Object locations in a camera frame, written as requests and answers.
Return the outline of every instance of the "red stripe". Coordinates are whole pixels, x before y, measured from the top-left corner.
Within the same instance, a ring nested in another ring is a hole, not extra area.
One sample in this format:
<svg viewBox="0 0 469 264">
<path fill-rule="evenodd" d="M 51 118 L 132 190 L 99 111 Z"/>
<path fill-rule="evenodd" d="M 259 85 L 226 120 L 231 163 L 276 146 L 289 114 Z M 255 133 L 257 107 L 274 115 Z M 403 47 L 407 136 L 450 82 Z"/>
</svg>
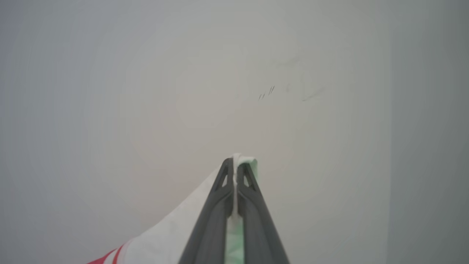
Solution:
<svg viewBox="0 0 469 264">
<path fill-rule="evenodd" d="M 119 256 L 119 252 L 121 251 L 121 248 L 123 247 L 124 245 L 122 245 L 116 252 L 116 255 L 114 256 L 114 260 L 113 260 L 113 264 L 117 264 L 117 257 Z"/>
<path fill-rule="evenodd" d="M 104 257 L 100 258 L 100 259 L 97 259 L 95 261 L 91 261 L 90 263 L 88 264 L 103 264 L 104 261 L 106 261 L 106 258 L 107 256 L 109 256 L 111 253 L 113 253 L 115 251 L 115 249 L 111 250 L 111 252 L 107 253 Z"/>
</svg>

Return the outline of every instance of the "gray surface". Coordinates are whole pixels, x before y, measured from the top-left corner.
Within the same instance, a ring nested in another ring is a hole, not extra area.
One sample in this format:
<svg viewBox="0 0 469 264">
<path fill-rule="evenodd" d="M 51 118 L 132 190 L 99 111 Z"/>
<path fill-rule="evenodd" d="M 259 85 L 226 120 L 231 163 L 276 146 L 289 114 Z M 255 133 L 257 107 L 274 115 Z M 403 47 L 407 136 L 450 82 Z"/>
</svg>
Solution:
<svg viewBox="0 0 469 264">
<path fill-rule="evenodd" d="M 467 200 L 467 179 L 456 173 L 463 163 L 455 150 L 467 155 L 467 53 L 456 53 L 467 35 L 448 30 L 464 31 L 455 16 L 463 11 L 451 3 L 400 4 L 2 1 L 0 262 L 101 257 L 155 225 L 242 152 L 259 161 L 259 185 L 292 263 L 379 264 L 386 250 L 388 262 L 425 263 L 425 254 L 401 247 L 426 238 L 409 232 L 423 217 L 421 204 L 423 213 L 448 213 L 440 218 L 446 225 L 463 226 L 456 212 Z M 434 13 L 440 18 L 426 27 Z M 433 41 L 439 34 L 448 43 Z M 427 49 L 407 41 L 420 35 L 432 43 Z M 442 45 L 448 63 L 460 67 L 438 64 Z M 425 90 L 427 83 L 435 89 Z M 440 98 L 453 108 L 426 101 Z M 407 136 L 421 112 L 422 142 L 444 135 L 448 148 L 426 144 L 407 153 L 421 163 L 391 159 L 391 99 L 393 155 L 416 144 Z M 445 118 L 452 113 L 458 118 Z M 434 116 L 446 126 L 432 123 Z M 432 125 L 440 130 L 425 129 Z M 442 166 L 428 156 L 432 147 Z M 409 171 L 391 179 L 391 160 L 394 171 Z M 431 179 L 419 176 L 428 160 L 435 182 L 419 189 L 419 180 Z M 437 178 L 442 171 L 447 181 Z M 414 185 L 407 184 L 403 177 L 414 172 Z M 399 191 L 410 186 L 438 201 L 431 196 L 438 180 L 453 190 L 443 204 Z M 424 231 L 460 235 L 436 220 Z M 435 248 L 422 242 L 418 249 Z"/>
<path fill-rule="evenodd" d="M 469 6 L 394 7 L 387 263 L 468 263 Z"/>
</svg>

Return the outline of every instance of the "plain background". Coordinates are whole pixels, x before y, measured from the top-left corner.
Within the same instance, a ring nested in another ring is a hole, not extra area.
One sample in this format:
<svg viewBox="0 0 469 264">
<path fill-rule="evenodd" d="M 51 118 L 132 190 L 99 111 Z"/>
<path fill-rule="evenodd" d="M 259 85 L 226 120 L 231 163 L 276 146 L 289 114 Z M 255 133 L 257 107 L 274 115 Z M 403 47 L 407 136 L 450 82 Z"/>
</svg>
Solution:
<svg viewBox="0 0 469 264">
<path fill-rule="evenodd" d="M 0 262 L 99 258 L 241 152 L 292 263 L 465 263 L 468 10 L 2 1 Z"/>
</svg>

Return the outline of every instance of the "wall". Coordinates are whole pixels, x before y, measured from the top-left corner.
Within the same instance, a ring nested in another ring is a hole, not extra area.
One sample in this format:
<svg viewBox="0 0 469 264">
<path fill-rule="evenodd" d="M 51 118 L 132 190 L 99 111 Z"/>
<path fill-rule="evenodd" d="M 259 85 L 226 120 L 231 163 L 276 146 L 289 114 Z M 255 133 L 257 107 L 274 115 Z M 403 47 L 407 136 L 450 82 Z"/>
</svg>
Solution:
<svg viewBox="0 0 469 264">
<path fill-rule="evenodd" d="M 393 8 L 387 263 L 467 263 L 467 1 Z"/>
<path fill-rule="evenodd" d="M 292 263 L 384 263 L 387 8 L 2 2 L 0 262 L 98 258 L 242 152 Z"/>
</svg>

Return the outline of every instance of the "cloth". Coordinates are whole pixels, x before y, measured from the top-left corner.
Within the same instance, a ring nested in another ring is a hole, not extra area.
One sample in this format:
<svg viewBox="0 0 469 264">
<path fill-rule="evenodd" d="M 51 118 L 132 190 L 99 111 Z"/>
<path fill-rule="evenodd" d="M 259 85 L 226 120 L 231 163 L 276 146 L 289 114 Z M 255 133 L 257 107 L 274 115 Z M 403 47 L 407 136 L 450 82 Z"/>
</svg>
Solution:
<svg viewBox="0 0 469 264">
<path fill-rule="evenodd" d="M 257 160 L 233 154 L 234 179 L 240 164 L 249 163 L 256 179 Z M 205 204 L 208 193 L 217 177 L 216 168 L 181 204 L 164 217 L 158 224 L 140 236 L 125 243 L 107 256 L 103 264 L 173 264 L 178 263 L 192 229 Z M 233 213 L 227 220 L 227 243 L 225 263 L 241 264 L 244 261 L 242 218 L 238 215 L 236 191 L 234 192 Z"/>
</svg>

